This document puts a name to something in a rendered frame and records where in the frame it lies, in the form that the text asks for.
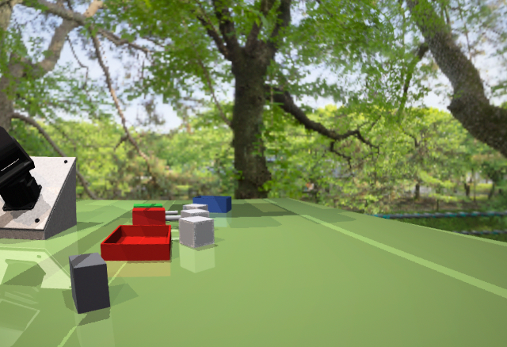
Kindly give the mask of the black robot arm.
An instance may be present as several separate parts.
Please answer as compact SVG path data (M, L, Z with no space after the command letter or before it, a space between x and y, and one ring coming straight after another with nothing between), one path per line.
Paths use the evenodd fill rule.
M42 189L42 185L38 185L29 172L34 168L34 161L18 141L0 126L0 195L5 201L3 211L34 209Z

